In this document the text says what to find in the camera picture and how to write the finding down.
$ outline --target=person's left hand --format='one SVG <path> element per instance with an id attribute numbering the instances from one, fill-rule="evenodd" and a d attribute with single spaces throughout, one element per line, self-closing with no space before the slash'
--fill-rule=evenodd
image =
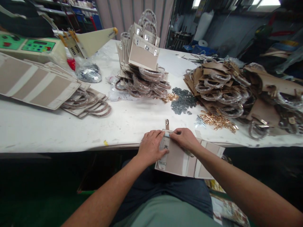
<path id="1" fill-rule="evenodd" d="M 165 132 L 161 130 L 152 130 L 144 134 L 141 141 L 137 157 L 143 161 L 146 166 L 154 164 L 168 153 L 168 149 L 159 150 L 161 140 Z"/>

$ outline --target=forearm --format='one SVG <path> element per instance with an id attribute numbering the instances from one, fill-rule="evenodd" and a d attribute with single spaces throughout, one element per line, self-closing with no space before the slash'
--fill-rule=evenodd
<path id="1" fill-rule="evenodd" d="M 136 156 L 92 194 L 63 226 L 109 226 L 135 180 L 146 169 Z"/>
<path id="2" fill-rule="evenodd" d="M 303 226 L 303 214 L 257 179 L 202 146 L 192 153 L 258 226 Z"/>

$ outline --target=window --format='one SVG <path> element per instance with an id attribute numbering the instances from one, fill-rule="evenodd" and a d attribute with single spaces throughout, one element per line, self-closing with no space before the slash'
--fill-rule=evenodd
<path id="1" fill-rule="evenodd" d="M 272 12 L 280 5 L 279 0 L 254 0 L 248 10 L 252 12 Z"/>
<path id="2" fill-rule="evenodd" d="M 199 6 L 199 4 L 200 4 L 200 1 L 201 1 L 201 0 L 194 0 L 194 1 L 193 1 L 192 9 L 197 9 L 198 6 Z"/>

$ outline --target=machine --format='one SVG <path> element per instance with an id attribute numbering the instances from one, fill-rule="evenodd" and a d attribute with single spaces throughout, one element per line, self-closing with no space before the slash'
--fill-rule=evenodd
<path id="1" fill-rule="evenodd" d="M 0 52 L 18 59 L 40 63 L 66 62 L 65 47 L 72 56 L 87 58 L 95 54 L 104 44 L 118 33 L 117 28 L 76 34 L 69 30 L 56 38 L 25 38 L 0 31 Z"/>

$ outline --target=person's right hand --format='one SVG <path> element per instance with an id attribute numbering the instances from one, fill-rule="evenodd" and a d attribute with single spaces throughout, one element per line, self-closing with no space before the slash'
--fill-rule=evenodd
<path id="1" fill-rule="evenodd" d="M 190 152 L 194 152 L 196 149 L 202 147 L 192 131 L 188 128 L 177 128 L 169 136 L 178 142 L 181 147 L 189 150 Z"/>

